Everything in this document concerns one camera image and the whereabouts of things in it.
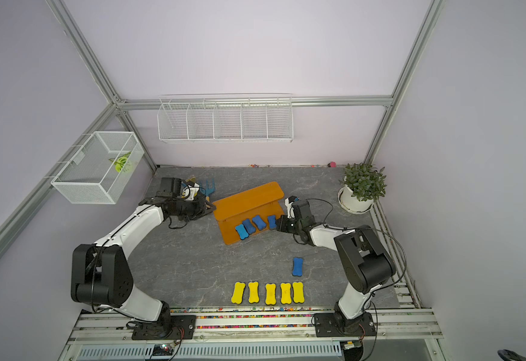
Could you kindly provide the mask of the orange wooden two-tier shelf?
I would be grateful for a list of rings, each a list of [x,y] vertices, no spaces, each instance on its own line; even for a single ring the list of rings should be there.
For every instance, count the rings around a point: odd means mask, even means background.
[[[216,210],[213,212],[225,245],[233,245],[240,240],[235,227],[246,219],[260,215],[267,224],[267,228],[257,231],[253,236],[269,230],[268,216],[275,215],[277,220],[284,214],[280,205],[284,192],[276,181],[243,191],[241,193],[214,202]]]

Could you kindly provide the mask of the yellow eraser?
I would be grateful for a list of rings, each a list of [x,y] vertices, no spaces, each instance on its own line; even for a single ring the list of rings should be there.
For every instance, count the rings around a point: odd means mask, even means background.
[[[283,305],[290,305],[292,303],[292,285],[290,283],[280,284],[280,301]]]
[[[259,287],[258,281],[249,282],[249,284],[248,284],[248,289],[249,289],[248,301],[249,301],[249,304],[259,303],[260,297],[259,297],[259,294],[258,294],[258,287]]]
[[[297,281],[292,283],[293,291],[293,302],[298,304],[303,304],[305,302],[305,292],[304,285],[302,282]]]
[[[240,305],[243,302],[243,295],[246,288],[246,284],[243,282],[236,282],[234,284],[234,290],[231,296],[231,303]]]
[[[277,303],[277,286],[276,284],[266,284],[265,285],[265,304],[266,305],[276,305]]]

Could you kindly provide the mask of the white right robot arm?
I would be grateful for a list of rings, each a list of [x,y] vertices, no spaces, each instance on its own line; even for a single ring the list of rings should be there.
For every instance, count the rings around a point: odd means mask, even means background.
[[[355,229],[317,223],[314,217],[282,215],[277,230],[298,236],[305,244],[338,253],[347,286],[335,306],[341,320],[356,320],[365,313],[371,294],[380,290],[397,272],[386,248],[373,228]]]

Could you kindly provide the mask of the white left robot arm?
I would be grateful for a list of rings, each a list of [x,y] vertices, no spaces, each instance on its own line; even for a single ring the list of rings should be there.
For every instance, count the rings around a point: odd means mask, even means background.
[[[141,323],[166,325],[166,302],[139,290],[128,259],[133,250],[163,222],[181,230],[191,221],[213,213],[214,183],[206,185],[178,177],[161,179],[156,195],[140,201],[134,213],[105,237],[75,248],[72,256],[71,299],[96,312],[106,306]]]

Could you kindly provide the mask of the light blue whiteboard eraser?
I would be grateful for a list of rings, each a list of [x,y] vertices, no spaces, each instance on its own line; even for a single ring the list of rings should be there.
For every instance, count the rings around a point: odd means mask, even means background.
[[[240,240],[245,240],[249,237],[249,233],[246,230],[245,226],[243,224],[240,224],[235,227],[235,230],[240,238]]]

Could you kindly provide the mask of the white plant pot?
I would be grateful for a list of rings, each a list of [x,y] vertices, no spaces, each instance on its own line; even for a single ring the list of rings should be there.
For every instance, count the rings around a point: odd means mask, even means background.
[[[346,212],[351,214],[365,214],[374,206],[374,200],[360,201],[353,195],[348,186],[343,186],[338,192],[338,203]]]

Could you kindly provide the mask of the green potted plant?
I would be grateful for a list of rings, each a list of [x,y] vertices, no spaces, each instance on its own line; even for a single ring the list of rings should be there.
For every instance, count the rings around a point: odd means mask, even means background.
[[[344,168],[344,185],[359,201],[376,201],[386,195],[384,170],[370,163],[348,164]]]

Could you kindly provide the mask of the green object in basket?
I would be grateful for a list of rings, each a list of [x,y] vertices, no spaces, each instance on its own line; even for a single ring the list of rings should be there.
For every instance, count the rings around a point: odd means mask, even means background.
[[[133,170],[133,165],[130,161],[131,152],[127,152],[115,159],[109,159],[113,164],[114,169],[117,173],[130,173]]]

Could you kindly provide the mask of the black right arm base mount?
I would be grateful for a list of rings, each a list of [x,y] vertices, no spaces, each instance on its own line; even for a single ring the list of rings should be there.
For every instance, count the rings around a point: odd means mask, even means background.
[[[365,312],[359,317],[348,320],[341,312],[317,313],[311,317],[316,337],[356,337],[376,335],[376,324],[370,313]]]

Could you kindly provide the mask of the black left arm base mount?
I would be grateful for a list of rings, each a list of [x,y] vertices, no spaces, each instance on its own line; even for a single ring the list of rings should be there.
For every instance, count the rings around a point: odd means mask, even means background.
[[[192,339],[197,318],[195,315],[175,314],[161,316],[155,322],[127,322],[133,340],[187,340]]]

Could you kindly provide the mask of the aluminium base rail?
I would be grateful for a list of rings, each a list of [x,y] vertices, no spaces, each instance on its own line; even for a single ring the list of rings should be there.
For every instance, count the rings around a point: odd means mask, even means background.
[[[121,314],[82,314],[61,360],[279,359],[342,357],[415,341],[430,360],[448,360],[442,331],[430,309],[383,309],[349,335],[325,308],[176,308],[169,335],[146,336]]]

